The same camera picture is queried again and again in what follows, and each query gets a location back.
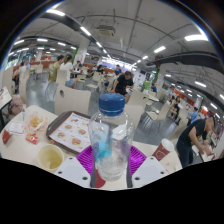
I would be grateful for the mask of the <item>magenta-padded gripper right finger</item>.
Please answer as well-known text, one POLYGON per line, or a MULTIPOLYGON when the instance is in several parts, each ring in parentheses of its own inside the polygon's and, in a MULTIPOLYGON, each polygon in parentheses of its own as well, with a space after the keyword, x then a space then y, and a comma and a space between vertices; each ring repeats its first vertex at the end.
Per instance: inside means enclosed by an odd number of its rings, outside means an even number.
POLYGON ((154 157, 147 157, 132 146, 128 161, 126 182, 128 188, 140 188, 168 175, 168 172, 154 157))

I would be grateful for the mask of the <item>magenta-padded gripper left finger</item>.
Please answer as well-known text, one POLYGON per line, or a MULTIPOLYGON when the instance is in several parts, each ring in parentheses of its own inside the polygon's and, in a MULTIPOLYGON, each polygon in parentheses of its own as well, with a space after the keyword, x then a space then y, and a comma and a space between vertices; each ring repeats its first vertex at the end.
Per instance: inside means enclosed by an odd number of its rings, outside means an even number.
POLYGON ((77 156, 69 156, 59 166, 55 174, 81 187, 93 187, 96 182, 96 175, 94 174, 92 148, 88 146, 77 156))

